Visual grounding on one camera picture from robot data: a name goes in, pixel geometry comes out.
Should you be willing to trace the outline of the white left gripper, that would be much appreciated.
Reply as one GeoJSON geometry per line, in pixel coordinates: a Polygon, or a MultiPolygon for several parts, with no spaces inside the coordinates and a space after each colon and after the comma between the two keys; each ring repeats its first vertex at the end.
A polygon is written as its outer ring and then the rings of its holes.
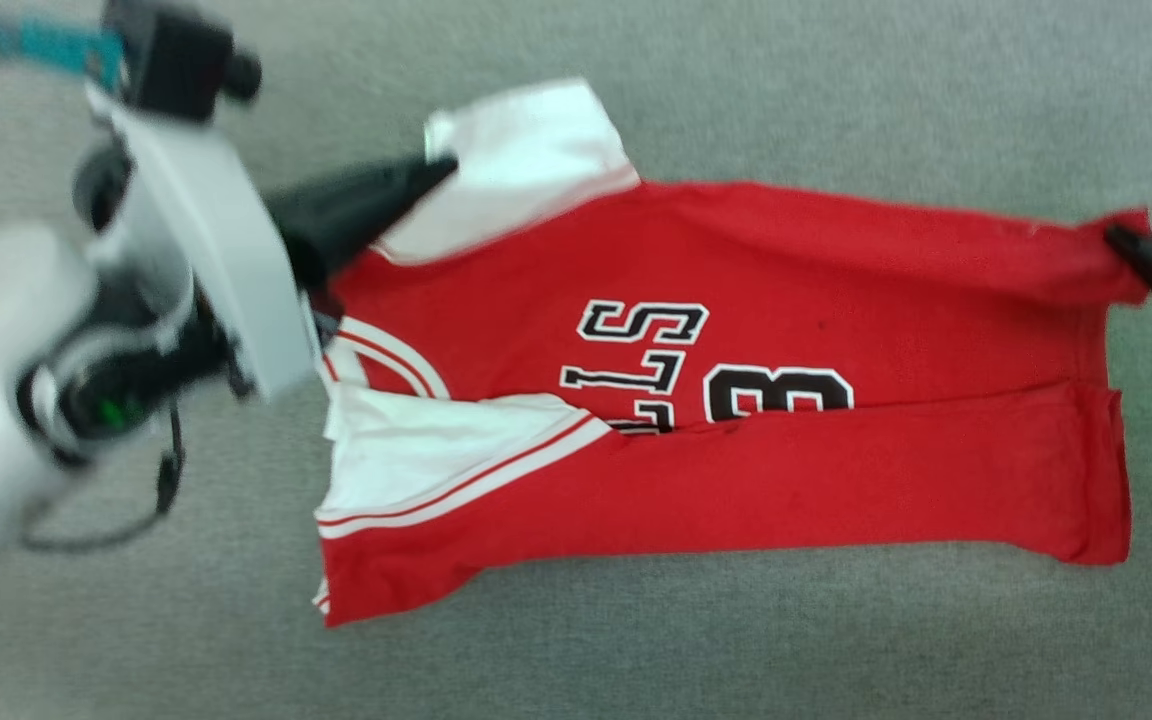
{"type": "Polygon", "coordinates": [[[84,97],[131,164],[109,223],[86,245],[41,225],[15,233],[36,332],[15,419],[61,461],[105,454],[200,382],[262,401],[291,389],[314,364],[301,288],[328,283],[460,168],[454,156],[356,165],[265,204],[207,120],[92,85],[84,97]]]}

